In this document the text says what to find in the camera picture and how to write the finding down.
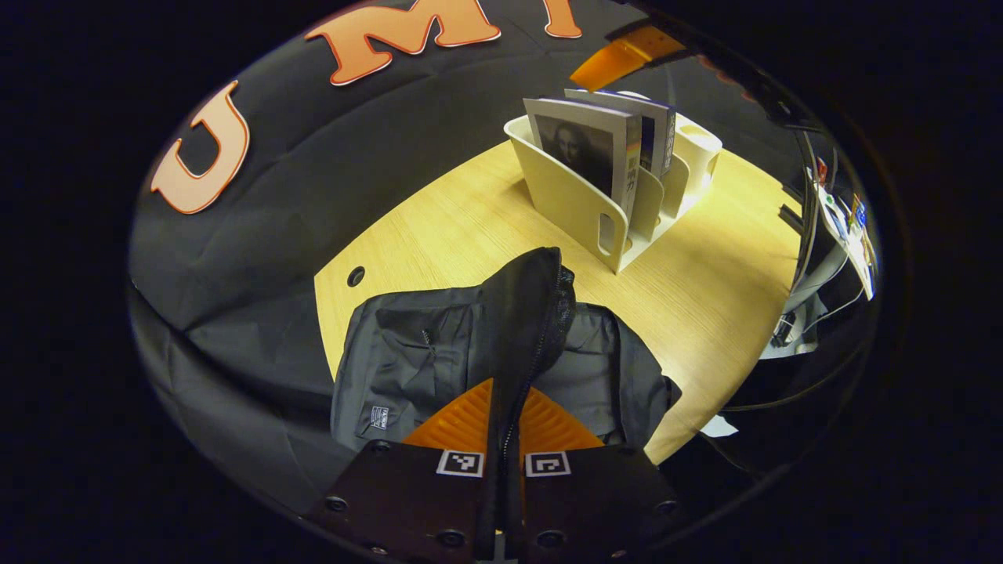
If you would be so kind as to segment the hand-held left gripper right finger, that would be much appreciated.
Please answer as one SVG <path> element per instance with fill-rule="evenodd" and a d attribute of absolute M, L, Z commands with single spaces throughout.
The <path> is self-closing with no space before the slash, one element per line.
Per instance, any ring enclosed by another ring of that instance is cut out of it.
<path fill-rule="evenodd" d="M 688 515 L 644 450 L 605 445 L 540 390 L 520 439 L 522 563 L 648 563 Z"/>

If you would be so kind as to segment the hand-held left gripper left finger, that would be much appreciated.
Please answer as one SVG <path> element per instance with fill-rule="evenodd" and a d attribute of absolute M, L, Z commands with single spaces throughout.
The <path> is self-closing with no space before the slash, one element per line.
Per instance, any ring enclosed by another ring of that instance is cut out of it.
<path fill-rule="evenodd" d="M 484 381 L 400 442 L 369 440 L 305 521 L 373 559 L 491 559 L 491 401 L 492 381 Z"/>

